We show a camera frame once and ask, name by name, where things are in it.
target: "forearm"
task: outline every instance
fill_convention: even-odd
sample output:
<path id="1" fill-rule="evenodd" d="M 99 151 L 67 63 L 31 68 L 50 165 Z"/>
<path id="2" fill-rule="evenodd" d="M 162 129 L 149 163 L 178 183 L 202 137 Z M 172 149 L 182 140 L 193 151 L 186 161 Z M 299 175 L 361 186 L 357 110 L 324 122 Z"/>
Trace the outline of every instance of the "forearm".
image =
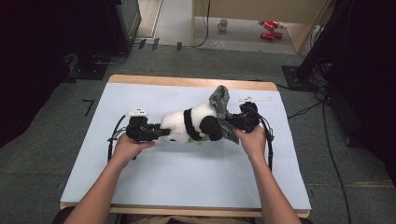
<path id="1" fill-rule="evenodd" d="M 265 223 L 301 223 L 276 183 L 264 157 L 256 157 L 250 160 L 260 193 L 262 216 Z"/>
<path id="2" fill-rule="evenodd" d="M 105 223 L 122 167 L 110 161 L 65 223 Z"/>

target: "hand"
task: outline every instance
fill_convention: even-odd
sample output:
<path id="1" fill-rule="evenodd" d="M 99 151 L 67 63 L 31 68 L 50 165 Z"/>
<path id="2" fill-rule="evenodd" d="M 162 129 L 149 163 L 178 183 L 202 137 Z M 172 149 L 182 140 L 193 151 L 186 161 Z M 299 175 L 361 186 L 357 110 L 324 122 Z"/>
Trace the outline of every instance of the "hand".
<path id="1" fill-rule="evenodd" d="M 123 133 L 116 144 L 111 160 L 120 161 L 125 167 L 128 162 L 135 156 L 139 155 L 143 149 L 153 147 L 154 145 L 155 142 L 153 141 L 136 143 L 134 140 L 129 138 L 126 133 Z"/>
<path id="2" fill-rule="evenodd" d="M 264 128 L 257 125 L 251 133 L 243 133 L 240 129 L 233 128 L 233 132 L 241 139 L 242 147 L 251 161 L 264 158 L 266 141 Z"/>

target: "table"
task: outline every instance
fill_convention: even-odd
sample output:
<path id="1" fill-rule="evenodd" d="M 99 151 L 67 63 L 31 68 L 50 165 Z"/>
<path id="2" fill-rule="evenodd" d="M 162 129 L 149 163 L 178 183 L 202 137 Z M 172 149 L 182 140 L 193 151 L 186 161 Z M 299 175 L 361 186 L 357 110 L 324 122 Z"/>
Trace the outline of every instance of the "table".
<path id="1" fill-rule="evenodd" d="M 220 84 L 229 89 L 231 99 L 234 101 L 235 95 L 249 92 L 252 97 L 258 93 L 271 95 L 274 100 L 269 103 L 269 106 L 281 103 L 276 85 L 268 82 L 112 76 L 106 85 L 65 187 L 61 208 L 76 205 L 106 166 L 106 137 L 111 134 L 122 111 L 128 112 L 125 111 L 125 108 L 129 108 L 128 105 L 125 105 L 125 102 L 128 102 L 126 99 L 140 101 L 134 106 L 146 103 L 145 108 L 149 113 L 148 122 L 158 122 L 163 113 L 170 112 L 169 106 L 178 105 L 177 102 L 172 103 L 171 100 L 167 101 L 166 99 L 173 97 L 172 101 L 175 98 L 180 102 L 186 102 L 190 96 L 197 97 L 201 93 L 213 92 Z M 204 94 L 203 99 L 208 99 L 208 97 L 209 95 Z M 228 108 L 234 110 L 238 105 L 239 102 L 231 103 L 230 100 Z M 286 113 L 282 114 L 281 118 L 287 121 Z M 277 120 L 269 117 L 267 119 L 274 125 L 274 129 L 279 127 L 280 124 L 277 123 Z M 291 139 L 287 122 L 286 126 L 285 132 L 276 136 L 279 141 L 274 142 L 274 176 L 282 190 L 286 191 L 285 194 L 291 195 L 288 198 L 291 200 L 291 204 L 297 204 L 298 208 L 295 208 L 295 211 L 298 216 L 308 217 L 309 200 L 299 172 L 292 141 L 282 141 L 283 136 Z M 254 175 L 243 149 L 227 140 L 204 142 L 203 146 L 197 144 L 176 146 L 158 140 L 156 149 L 142 151 L 137 160 L 130 162 L 122 171 L 113 196 L 110 213 L 261 217 L 260 199 Z M 173 169 L 173 172 L 168 172 L 167 169 Z M 295 173 L 297 175 L 289 176 L 289 169 L 298 171 Z M 174 175 L 185 181 L 177 180 Z M 297 184 L 289 182 L 288 179 L 298 180 Z M 175 199 L 172 197 L 173 195 L 182 195 L 183 197 Z"/>
<path id="2" fill-rule="evenodd" d="M 193 32 L 194 17 L 206 16 L 208 2 L 209 0 L 193 0 Z M 335 0 L 211 0 L 209 17 L 286 22 L 292 45 L 296 52 L 300 52 L 316 25 L 325 24 L 330 18 L 334 2 Z"/>

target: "wooden table edge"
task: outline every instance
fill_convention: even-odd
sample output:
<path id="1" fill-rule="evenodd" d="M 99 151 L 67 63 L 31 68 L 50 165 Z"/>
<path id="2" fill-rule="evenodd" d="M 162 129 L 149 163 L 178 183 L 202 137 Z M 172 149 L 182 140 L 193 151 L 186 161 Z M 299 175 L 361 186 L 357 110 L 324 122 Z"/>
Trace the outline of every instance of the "wooden table edge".
<path id="1" fill-rule="evenodd" d="M 77 203 L 61 203 L 61 209 L 76 206 Z M 310 210 L 295 209 L 298 217 L 308 217 Z M 157 215 L 157 216 L 195 216 L 195 217 L 262 217 L 260 209 L 218 209 L 218 208 L 182 208 L 182 207 L 139 207 L 121 205 L 110 206 L 109 213 L 115 214 L 140 214 L 140 215 Z"/>
<path id="2" fill-rule="evenodd" d="M 207 79 L 192 77 L 152 77 L 135 75 L 113 75 L 108 80 L 110 83 L 131 83 L 143 85 L 179 86 L 179 87 L 217 87 L 223 85 L 228 89 L 277 91 L 273 82 L 242 81 L 225 79 Z"/>

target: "strap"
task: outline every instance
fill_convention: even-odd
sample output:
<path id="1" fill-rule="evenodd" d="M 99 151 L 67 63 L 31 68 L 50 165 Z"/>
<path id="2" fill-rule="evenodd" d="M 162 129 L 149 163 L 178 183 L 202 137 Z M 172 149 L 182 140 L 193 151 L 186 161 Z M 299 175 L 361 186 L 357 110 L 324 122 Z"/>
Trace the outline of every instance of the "strap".
<path id="1" fill-rule="evenodd" d="M 202 137 L 199 135 L 198 132 L 195 131 L 194 127 L 192 126 L 191 108 L 185 110 L 183 115 L 184 115 L 184 125 L 186 126 L 187 134 L 195 141 L 201 140 Z"/>

